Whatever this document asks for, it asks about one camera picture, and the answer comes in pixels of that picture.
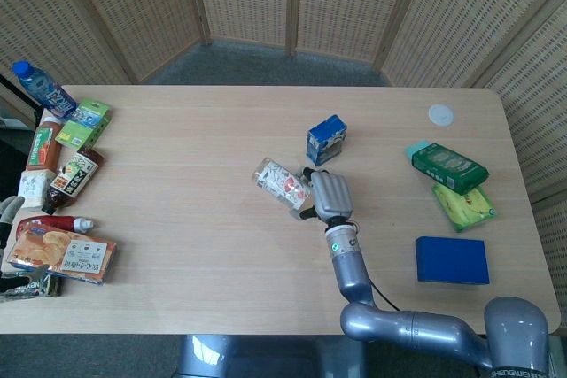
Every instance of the round white cap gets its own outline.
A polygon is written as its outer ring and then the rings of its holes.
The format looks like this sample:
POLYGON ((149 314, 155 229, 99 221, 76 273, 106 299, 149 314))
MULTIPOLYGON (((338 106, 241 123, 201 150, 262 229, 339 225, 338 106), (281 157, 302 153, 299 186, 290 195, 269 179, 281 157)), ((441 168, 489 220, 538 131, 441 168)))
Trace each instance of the round white cap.
POLYGON ((43 123, 44 121, 49 121, 50 123, 56 123, 56 124, 59 124, 59 125, 62 125, 62 124, 63 124, 63 120, 57 119, 57 118, 55 118, 55 117, 45 117, 45 118, 42 120, 42 123, 43 123))
POLYGON ((453 118, 453 110, 448 105, 435 104, 429 109, 429 120, 438 126, 450 126, 453 118))
POLYGON ((73 222, 74 231, 82 234, 89 232, 94 226, 95 223, 92 220, 87 220, 84 217, 77 217, 73 222))

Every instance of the grocery item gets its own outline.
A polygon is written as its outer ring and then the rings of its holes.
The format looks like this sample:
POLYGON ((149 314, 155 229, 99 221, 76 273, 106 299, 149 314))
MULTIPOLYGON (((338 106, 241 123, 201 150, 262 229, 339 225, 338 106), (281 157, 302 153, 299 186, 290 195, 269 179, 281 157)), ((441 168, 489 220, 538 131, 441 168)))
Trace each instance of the grocery item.
POLYGON ((345 137, 346 124, 332 115, 307 133, 307 156, 320 166, 340 154, 345 137))
POLYGON ((18 196, 24 197, 22 208, 41 209, 45 202, 47 189, 55 178, 51 170, 24 171, 19 178, 18 196))
POLYGON ((34 216, 23 219, 18 223, 16 238, 19 239, 19 234, 29 223, 52 226, 54 228, 69 230, 71 232, 78 232, 80 234, 86 234, 95 226, 92 220, 87 220, 84 217, 34 216))
POLYGON ((110 107, 94 99, 84 99, 63 126, 57 141, 74 150, 92 147, 110 122, 110 107))
POLYGON ((312 205, 309 185, 270 158, 264 158, 254 170, 252 181, 293 210, 312 205))
POLYGON ((26 170, 51 170, 57 172, 61 145, 55 137, 61 130, 61 120, 45 117, 35 130, 34 141, 27 157, 26 170))
POLYGON ((472 159, 439 145, 420 141, 406 148, 411 165, 459 195, 488 178, 488 170, 472 159))
POLYGON ((484 241, 420 236, 416 239, 416 262, 418 281, 490 283, 484 241))
POLYGON ((493 204, 480 186, 465 195, 459 195, 437 183, 433 186, 433 193, 456 232, 462 232, 464 229, 496 217, 493 204))
POLYGON ((74 99, 44 70, 27 61, 15 62, 12 70, 24 90, 55 117, 67 120, 77 109, 74 99))
MULTIPOLYGON (((26 276, 27 272, 2 272, 3 279, 17 278, 26 276)), ((38 297, 59 297, 63 278, 46 274, 41 280, 30 282, 28 285, 8 289, 0 293, 0 303, 12 300, 22 300, 25 298, 38 297)))
POLYGON ((104 162, 103 156, 95 150, 81 148, 75 152, 69 162, 61 168, 47 190, 42 211, 53 214, 59 207, 72 204, 92 175, 104 162))
POLYGON ((116 243, 30 223, 14 244, 8 262, 21 269, 49 265, 49 274, 102 284, 116 243))

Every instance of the wooden table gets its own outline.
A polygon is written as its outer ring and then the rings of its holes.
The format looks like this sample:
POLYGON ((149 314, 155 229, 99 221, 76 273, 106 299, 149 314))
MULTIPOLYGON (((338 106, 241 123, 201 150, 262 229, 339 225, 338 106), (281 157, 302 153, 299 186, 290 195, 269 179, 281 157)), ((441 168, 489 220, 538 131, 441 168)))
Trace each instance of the wooden table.
POLYGON ((113 121, 97 143, 105 166, 78 202, 59 213, 94 219, 92 235, 116 241, 118 256, 102 287, 67 281, 61 298, 2 304, 2 333, 341 333, 346 301, 338 293, 324 225, 293 219, 251 182, 266 156, 291 170, 308 165, 307 130, 333 113, 348 132, 342 154, 325 167, 346 176, 369 275, 398 307, 455 315, 482 333, 486 303, 516 296, 545 312, 550 331, 558 327, 546 260, 492 91, 66 89, 77 99, 110 104, 113 121), (433 125, 432 104, 451 105, 454 124, 433 125), (459 235, 453 231, 431 193, 433 180, 404 154, 424 138, 488 168, 483 187, 497 219, 459 235), (418 282, 414 244, 422 235, 485 240, 490 285, 418 282))

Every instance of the small milk carton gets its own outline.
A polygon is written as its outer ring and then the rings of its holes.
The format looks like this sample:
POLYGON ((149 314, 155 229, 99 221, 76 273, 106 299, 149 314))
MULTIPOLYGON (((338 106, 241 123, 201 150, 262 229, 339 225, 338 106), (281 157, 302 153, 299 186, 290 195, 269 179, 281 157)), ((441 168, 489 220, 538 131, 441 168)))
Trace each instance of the small milk carton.
POLYGON ((337 114, 307 133, 307 156, 316 166, 340 154, 346 136, 346 124, 337 114))
POLYGON ((110 122, 110 107, 94 99, 84 99, 55 140, 78 150, 95 144, 110 122))

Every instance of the blue box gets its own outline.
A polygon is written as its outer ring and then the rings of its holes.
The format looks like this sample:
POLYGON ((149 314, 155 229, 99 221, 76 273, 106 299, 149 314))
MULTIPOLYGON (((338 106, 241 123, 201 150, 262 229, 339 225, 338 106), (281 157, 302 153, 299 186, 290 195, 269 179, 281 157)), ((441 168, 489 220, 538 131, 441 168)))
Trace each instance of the blue box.
POLYGON ((490 283, 484 241, 421 236, 416 239, 416 259, 418 281, 490 283))
POLYGON ((340 154, 346 137, 346 124, 337 114, 307 133, 307 156, 316 166, 340 154))

